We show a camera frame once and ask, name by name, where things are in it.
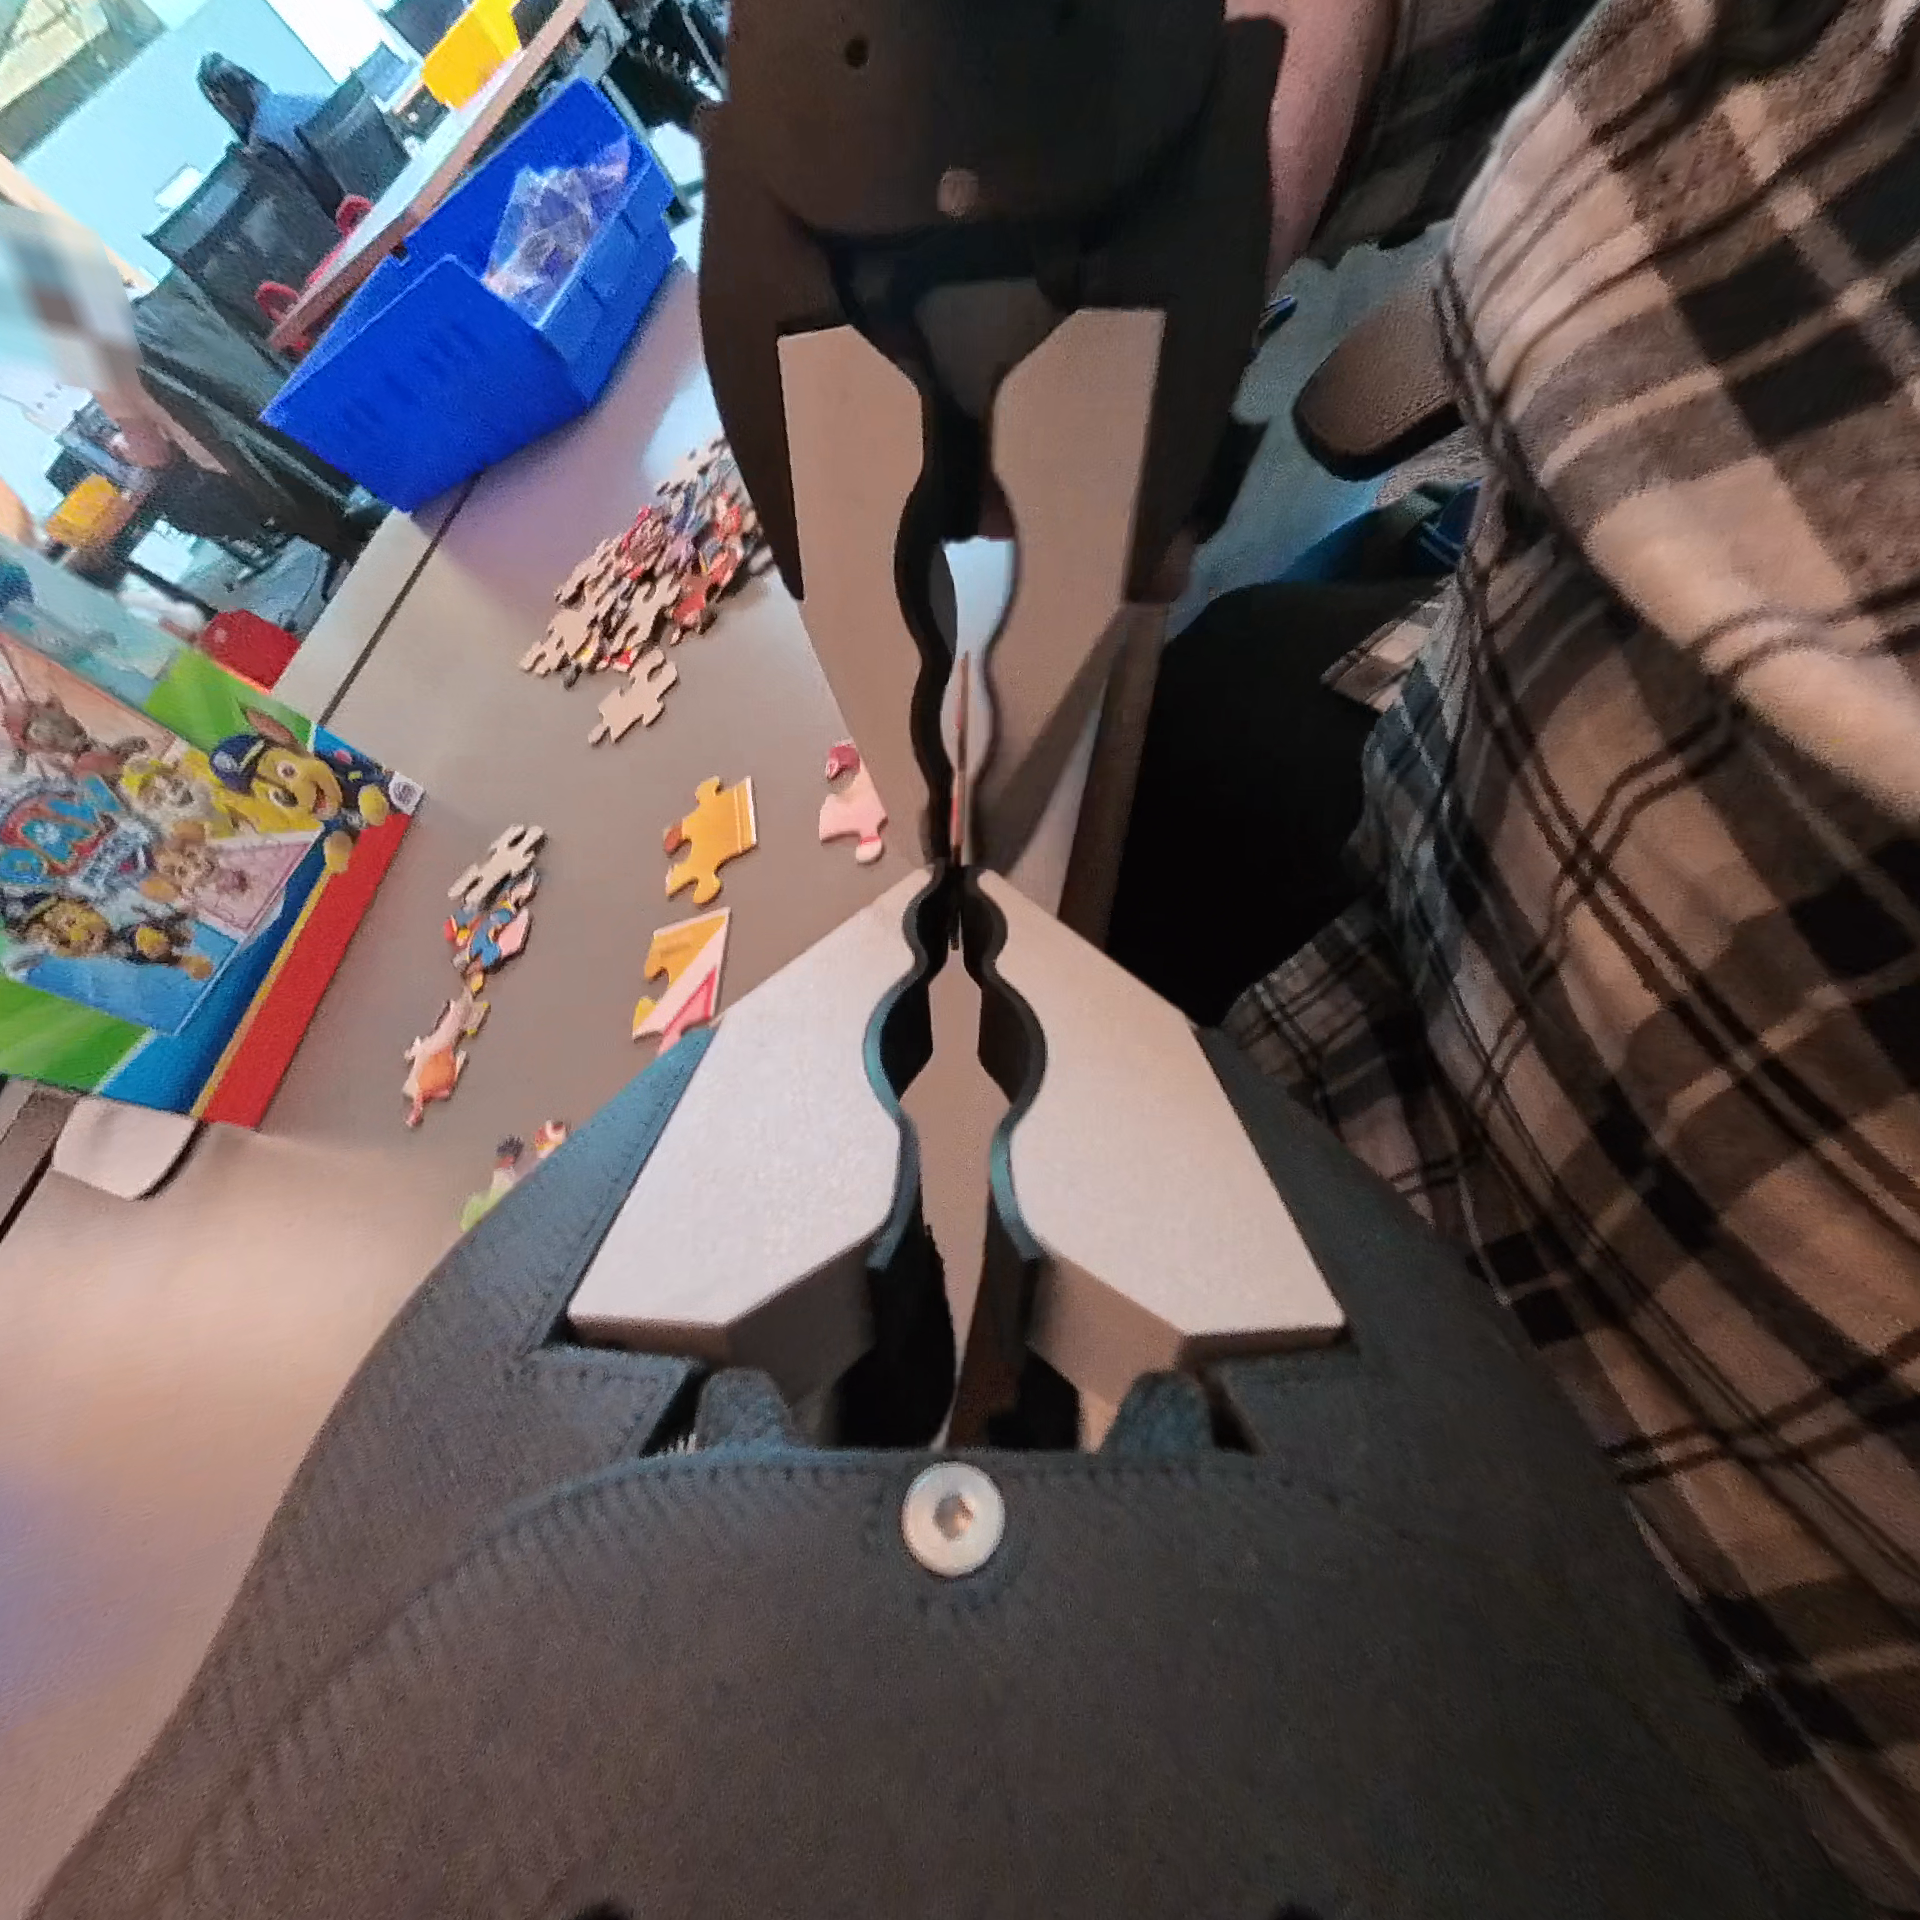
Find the person's right hand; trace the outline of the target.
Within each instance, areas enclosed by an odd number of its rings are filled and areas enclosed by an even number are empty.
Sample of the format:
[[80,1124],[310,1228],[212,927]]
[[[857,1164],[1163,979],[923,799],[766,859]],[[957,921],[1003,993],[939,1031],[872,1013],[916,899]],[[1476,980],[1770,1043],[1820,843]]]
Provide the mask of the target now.
[[1282,31],[1267,120],[1269,278],[1308,254],[1396,35],[1394,1],[1269,1]]

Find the pile of puzzle pieces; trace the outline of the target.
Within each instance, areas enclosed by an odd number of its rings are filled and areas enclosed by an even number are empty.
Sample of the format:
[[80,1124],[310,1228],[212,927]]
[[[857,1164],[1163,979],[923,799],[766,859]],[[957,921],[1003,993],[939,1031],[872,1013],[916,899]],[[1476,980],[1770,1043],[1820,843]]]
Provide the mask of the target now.
[[666,712],[681,677],[678,646],[708,632],[730,599],[772,564],[734,448],[713,433],[563,580],[520,672],[597,688],[587,748],[617,744]]

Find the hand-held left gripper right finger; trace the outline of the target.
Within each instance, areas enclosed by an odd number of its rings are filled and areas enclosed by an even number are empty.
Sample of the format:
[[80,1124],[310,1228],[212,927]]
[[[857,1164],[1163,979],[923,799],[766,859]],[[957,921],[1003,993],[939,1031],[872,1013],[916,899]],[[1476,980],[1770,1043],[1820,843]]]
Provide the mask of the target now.
[[1072,1449],[1145,1376],[1321,1349],[1347,1313],[1193,1023],[971,872],[976,1056],[1003,1097],[971,1441]]

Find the person's plaid shirt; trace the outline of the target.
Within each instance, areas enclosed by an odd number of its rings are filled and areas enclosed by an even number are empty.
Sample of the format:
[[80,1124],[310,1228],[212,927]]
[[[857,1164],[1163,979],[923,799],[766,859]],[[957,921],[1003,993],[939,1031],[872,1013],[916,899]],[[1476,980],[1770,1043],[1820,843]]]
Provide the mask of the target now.
[[1434,261],[1465,551],[1227,1028],[1464,1247],[1915,1915],[1915,5],[1595,5]]

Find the brown background desk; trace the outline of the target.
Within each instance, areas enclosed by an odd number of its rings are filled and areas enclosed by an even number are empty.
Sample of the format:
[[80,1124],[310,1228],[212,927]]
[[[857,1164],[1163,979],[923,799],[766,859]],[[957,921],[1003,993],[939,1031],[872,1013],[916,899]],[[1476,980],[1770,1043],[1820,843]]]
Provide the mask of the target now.
[[582,40],[600,5],[558,1],[538,20],[536,36],[516,51],[464,104],[422,141],[401,175],[377,196],[370,212],[352,229],[273,324],[270,348],[301,353],[332,323],[339,308],[369,281],[381,261],[396,255],[413,230],[445,201],[483,149],[498,132],[509,110],[558,64],[573,40]]

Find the grey mesh office chair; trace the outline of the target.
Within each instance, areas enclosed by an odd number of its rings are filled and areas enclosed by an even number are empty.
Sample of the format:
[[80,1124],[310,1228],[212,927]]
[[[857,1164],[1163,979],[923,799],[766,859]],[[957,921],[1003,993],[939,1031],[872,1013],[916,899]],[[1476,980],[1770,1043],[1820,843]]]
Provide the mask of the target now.
[[1292,423],[1342,481],[1384,477],[1459,432],[1436,271],[1409,278],[1344,334],[1300,387]]

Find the large yellow plastic bin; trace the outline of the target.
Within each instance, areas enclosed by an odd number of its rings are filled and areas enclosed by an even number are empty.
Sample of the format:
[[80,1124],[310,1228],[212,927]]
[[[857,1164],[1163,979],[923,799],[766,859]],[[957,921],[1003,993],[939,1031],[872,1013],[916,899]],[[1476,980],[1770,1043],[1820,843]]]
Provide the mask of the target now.
[[515,1],[468,1],[428,47],[421,84],[441,107],[457,110],[521,53]]

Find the blue paw print puzzle piece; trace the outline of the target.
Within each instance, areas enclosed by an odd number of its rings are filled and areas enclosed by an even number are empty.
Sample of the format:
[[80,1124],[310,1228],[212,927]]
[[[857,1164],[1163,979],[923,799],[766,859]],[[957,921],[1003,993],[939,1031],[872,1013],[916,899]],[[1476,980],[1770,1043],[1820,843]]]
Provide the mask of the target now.
[[501,895],[467,916],[444,921],[450,965],[470,996],[478,996],[492,974],[520,955],[531,925],[532,899],[524,894]]

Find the plain orange puzzle piece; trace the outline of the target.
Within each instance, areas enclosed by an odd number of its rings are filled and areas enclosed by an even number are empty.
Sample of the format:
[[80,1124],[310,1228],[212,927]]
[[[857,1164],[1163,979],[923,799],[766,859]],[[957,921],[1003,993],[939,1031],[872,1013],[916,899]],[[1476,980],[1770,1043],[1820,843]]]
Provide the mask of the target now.
[[754,779],[702,779],[688,813],[664,830],[664,895],[685,895],[700,908],[716,903],[724,892],[724,867],[754,852],[757,843]]

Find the blue plastic bin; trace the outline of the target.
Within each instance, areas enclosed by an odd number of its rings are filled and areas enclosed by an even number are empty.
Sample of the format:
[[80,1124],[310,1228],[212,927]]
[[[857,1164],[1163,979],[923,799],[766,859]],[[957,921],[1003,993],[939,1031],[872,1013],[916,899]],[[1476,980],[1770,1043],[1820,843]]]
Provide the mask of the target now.
[[[536,313],[489,286],[524,175],[617,157],[627,172]],[[387,259],[262,423],[411,512],[593,408],[677,261],[669,180],[608,96],[563,84]]]

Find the colourful cardboard puzzle box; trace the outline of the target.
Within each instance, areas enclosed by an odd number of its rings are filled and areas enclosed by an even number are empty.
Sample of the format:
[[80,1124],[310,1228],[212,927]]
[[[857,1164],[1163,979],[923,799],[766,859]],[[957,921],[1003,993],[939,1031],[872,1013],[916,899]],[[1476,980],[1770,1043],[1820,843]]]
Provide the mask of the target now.
[[256,1128],[422,796],[5,541],[5,1077]]

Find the green white puzzle piece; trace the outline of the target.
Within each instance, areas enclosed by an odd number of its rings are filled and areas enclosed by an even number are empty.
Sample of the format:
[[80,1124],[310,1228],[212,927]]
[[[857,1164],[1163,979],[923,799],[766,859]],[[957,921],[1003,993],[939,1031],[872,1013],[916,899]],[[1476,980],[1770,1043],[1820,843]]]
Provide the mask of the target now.
[[502,1136],[497,1143],[486,1184],[467,1196],[460,1232],[470,1232],[529,1175],[548,1161],[569,1139],[566,1120],[544,1120],[531,1136]]

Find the clear plastic bag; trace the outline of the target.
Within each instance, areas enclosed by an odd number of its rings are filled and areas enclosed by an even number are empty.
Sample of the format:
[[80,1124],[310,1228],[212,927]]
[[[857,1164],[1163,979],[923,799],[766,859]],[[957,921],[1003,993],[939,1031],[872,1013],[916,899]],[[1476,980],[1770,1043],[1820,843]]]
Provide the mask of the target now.
[[486,254],[486,289],[521,319],[542,323],[619,205],[628,172],[627,136],[585,160],[521,165]]

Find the orange white puzzle piece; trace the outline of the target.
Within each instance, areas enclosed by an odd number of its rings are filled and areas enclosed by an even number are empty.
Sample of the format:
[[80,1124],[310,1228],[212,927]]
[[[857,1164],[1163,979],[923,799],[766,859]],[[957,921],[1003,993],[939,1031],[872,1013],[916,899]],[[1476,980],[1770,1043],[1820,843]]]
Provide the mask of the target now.
[[462,984],[448,996],[429,1031],[406,1045],[401,1083],[406,1128],[419,1128],[429,1105],[452,1097],[467,1070],[470,1043],[486,1019],[489,1001],[473,987]]

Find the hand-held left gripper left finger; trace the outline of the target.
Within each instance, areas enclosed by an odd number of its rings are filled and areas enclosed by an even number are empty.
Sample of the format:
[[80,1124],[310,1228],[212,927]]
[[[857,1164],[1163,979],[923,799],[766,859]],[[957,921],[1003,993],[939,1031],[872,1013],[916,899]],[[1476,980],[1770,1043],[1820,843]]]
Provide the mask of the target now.
[[600,1345],[766,1374],[852,1446],[946,1425],[955,1335],[904,1091],[950,871],[918,868],[664,1062],[685,1071],[566,1302]]

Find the orange striped puzzle piece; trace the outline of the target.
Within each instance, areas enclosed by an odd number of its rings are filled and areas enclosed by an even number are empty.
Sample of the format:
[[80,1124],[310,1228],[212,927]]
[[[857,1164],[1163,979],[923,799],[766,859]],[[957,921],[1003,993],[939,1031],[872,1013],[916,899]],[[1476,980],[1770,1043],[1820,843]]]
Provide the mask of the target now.
[[723,996],[731,913],[724,908],[658,925],[643,959],[643,993],[632,1037],[669,1052],[688,1031],[707,1027]]

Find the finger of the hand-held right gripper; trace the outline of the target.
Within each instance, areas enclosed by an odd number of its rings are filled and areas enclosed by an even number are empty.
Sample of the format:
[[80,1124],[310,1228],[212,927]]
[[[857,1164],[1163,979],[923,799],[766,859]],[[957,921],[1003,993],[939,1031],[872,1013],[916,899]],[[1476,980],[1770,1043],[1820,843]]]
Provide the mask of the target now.
[[949,861],[955,596],[921,388],[851,324],[789,334],[778,361],[808,637],[896,827]]
[[1152,627],[1129,588],[1161,369],[1160,308],[1070,313],[992,400],[989,471],[1013,523],[1011,582],[973,655],[970,863],[1042,910],[1101,910],[1109,708]]

